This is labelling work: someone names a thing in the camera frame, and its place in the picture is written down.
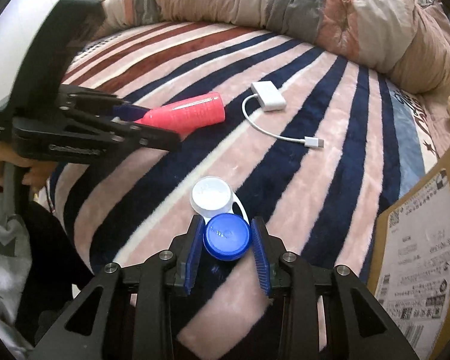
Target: white cable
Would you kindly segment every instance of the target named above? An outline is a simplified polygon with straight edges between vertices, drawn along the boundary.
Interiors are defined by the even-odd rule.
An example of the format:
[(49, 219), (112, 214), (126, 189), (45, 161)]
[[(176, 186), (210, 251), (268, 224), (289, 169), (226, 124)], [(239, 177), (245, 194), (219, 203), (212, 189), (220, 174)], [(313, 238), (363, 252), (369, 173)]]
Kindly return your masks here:
[(280, 140), (286, 140), (287, 142), (300, 143), (300, 144), (302, 144), (302, 145), (304, 145), (306, 147), (315, 147), (315, 148), (323, 147), (323, 140), (322, 139), (312, 138), (312, 137), (305, 137), (303, 139), (282, 137), (281, 135), (272, 134), (271, 132), (265, 131), (260, 126), (257, 126), (250, 119), (250, 116), (248, 116), (248, 114), (247, 114), (247, 112), (245, 110), (245, 105), (247, 104), (247, 101), (252, 99), (252, 98), (258, 98), (258, 95), (253, 94), (253, 95), (245, 98), (245, 100), (242, 103), (242, 112), (243, 112), (243, 116), (245, 116), (245, 119), (252, 125), (252, 127), (255, 130), (258, 130), (262, 134), (268, 135), (269, 137), (272, 137), (272, 138), (275, 138), (275, 139), (280, 139)]

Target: hand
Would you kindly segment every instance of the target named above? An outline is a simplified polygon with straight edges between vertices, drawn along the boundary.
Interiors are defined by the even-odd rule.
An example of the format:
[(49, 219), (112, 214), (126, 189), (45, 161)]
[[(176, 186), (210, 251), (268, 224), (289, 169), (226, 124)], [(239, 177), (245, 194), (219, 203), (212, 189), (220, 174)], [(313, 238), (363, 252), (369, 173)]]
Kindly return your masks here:
[(55, 162), (37, 161), (22, 158), (16, 154), (10, 145), (0, 142), (0, 185), (3, 186), (3, 170), (5, 162), (12, 163), (18, 167), (30, 168), (29, 172), (23, 177), (22, 183), (29, 185), (33, 192), (41, 190), (47, 179), (56, 167)]

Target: black gripper frame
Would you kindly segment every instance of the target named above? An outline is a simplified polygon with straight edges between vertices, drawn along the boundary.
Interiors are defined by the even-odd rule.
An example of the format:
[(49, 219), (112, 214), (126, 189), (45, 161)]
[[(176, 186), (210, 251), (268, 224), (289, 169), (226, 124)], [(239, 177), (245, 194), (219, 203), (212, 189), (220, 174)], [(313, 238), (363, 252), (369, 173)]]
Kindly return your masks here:
[[(279, 360), (320, 358), (317, 301), (323, 298), (328, 350), (334, 360), (416, 360), (418, 357), (385, 310), (344, 265), (323, 269), (286, 252), (261, 217), (252, 221), (257, 266), (267, 294), (284, 302)], [(30, 360), (120, 359), (123, 310), (137, 294), (133, 360), (173, 360), (170, 300), (193, 288), (205, 222), (193, 217), (188, 232), (140, 265), (108, 264), (60, 315)], [(88, 335), (80, 333), (90, 325)]]
[[(37, 31), (10, 95), (0, 101), (0, 141), (22, 157), (91, 164), (117, 151), (180, 148), (175, 132), (112, 122), (114, 107), (127, 103), (115, 95), (60, 84), (104, 19), (99, 0), (59, 0)], [(7, 213), (21, 215), (28, 205), (27, 188), (15, 184), (26, 171), (7, 167), (5, 200), (13, 203)]]

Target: pink cup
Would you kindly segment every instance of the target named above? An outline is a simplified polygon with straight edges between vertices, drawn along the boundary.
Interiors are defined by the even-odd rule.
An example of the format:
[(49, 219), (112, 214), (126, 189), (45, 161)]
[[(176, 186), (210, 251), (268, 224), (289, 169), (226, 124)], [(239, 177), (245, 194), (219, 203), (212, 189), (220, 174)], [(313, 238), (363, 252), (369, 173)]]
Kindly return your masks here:
[(200, 127), (221, 123), (225, 120), (222, 98), (210, 92), (148, 111), (136, 123), (190, 134)]

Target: striped blanket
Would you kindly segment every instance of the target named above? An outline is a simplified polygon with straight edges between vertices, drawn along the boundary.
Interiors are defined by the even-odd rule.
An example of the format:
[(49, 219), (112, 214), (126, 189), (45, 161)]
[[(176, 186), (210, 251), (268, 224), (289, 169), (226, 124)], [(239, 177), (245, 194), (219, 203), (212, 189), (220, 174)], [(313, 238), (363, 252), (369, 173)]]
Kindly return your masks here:
[[(241, 104), (257, 80), (272, 81), (287, 107), (264, 114), (251, 101), (252, 120), (288, 137), (317, 136), (324, 149), (275, 140), (244, 120)], [(346, 264), (366, 280), (375, 218), (436, 162), (413, 96), (367, 67), (265, 30), (134, 28), (80, 54), (65, 83), (149, 108), (217, 91), (226, 106), (224, 123), (191, 133), (178, 152), (142, 148), (91, 166), (60, 164), (50, 180), (55, 214), (94, 272), (168, 248), (190, 223), (191, 187), (214, 175), (289, 251), (317, 266)], [(237, 263), (203, 253), (192, 297), (173, 306), (173, 333), (201, 359), (273, 359), (281, 306), (260, 290), (250, 253)]]

